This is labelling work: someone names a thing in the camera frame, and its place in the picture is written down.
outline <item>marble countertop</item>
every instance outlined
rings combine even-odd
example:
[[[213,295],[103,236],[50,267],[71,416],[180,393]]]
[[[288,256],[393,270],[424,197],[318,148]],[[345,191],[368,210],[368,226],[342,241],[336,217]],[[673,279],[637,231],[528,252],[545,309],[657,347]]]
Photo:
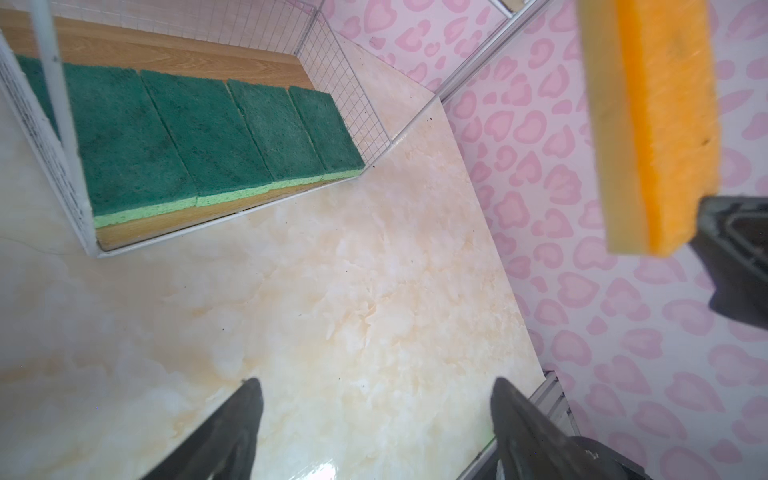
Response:
[[[429,93],[344,48],[396,133]],[[4,478],[140,478],[251,376],[254,478],[456,478],[493,379],[543,380],[439,103],[357,180],[100,260],[0,119]]]

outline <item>green sponge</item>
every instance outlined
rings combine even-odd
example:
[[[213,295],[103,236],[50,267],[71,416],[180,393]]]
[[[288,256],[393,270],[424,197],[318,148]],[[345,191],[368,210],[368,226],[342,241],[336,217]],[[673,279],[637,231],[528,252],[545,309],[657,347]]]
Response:
[[[270,172],[224,82],[146,70],[141,78],[197,186],[198,207],[270,190]]]
[[[325,168],[285,88],[237,80],[227,86],[275,180],[273,188],[323,179]]]
[[[288,89],[306,131],[326,168],[324,180],[360,175],[365,163],[352,142],[341,114],[327,93],[305,88]]]
[[[40,62],[19,63],[53,121],[45,83],[32,80],[42,79]],[[70,64],[64,73],[96,228],[195,205],[194,185],[138,73]]]

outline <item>orange scouring pad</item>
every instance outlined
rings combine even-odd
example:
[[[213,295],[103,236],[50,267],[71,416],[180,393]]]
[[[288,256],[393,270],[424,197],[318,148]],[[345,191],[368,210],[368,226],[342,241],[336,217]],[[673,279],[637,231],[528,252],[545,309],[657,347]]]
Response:
[[[707,0],[578,0],[607,248],[666,256],[720,183]]]

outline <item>pink wallpaper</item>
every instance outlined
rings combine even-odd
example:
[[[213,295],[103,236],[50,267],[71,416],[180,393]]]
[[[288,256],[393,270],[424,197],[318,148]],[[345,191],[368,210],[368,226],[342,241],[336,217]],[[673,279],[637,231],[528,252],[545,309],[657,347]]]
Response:
[[[768,0],[710,11],[722,191],[768,195]],[[687,247],[606,253],[582,76],[574,4],[554,0],[445,105],[540,360],[584,434],[655,478],[768,479],[768,331],[708,310]]]
[[[505,19],[485,0],[326,0],[323,13],[334,30],[431,91]]]

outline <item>wooden plank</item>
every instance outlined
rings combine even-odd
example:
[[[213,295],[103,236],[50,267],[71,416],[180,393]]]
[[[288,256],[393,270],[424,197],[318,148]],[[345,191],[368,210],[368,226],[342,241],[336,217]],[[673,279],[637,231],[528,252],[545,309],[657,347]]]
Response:
[[[168,214],[155,215],[154,217],[140,218],[125,223],[117,223],[96,229],[96,238],[102,250],[114,250],[116,248],[140,242],[166,233],[191,227],[198,223],[207,222],[214,218],[224,217],[251,207],[267,204],[289,195],[298,194],[328,184],[330,181],[317,182],[309,185],[297,185],[277,190],[270,190],[265,194],[232,200],[222,204],[208,205],[206,207],[190,207],[177,210]]]
[[[0,9],[0,28],[15,53],[38,56],[26,12]],[[293,55],[68,18],[56,18],[56,28],[61,57],[69,63],[314,89]]]

